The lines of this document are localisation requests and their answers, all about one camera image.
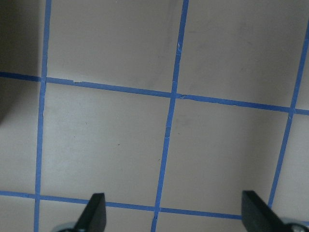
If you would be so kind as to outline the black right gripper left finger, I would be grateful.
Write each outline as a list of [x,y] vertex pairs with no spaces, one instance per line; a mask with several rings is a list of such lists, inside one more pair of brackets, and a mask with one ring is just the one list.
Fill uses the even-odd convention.
[[107,224],[104,193],[94,193],[78,221],[74,232],[104,232]]

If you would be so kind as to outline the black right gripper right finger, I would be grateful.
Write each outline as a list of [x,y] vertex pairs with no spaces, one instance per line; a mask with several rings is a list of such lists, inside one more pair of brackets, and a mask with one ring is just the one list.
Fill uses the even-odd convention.
[[284,223],[253,190],[241,196],[241,221],[248,232],[283,232]]

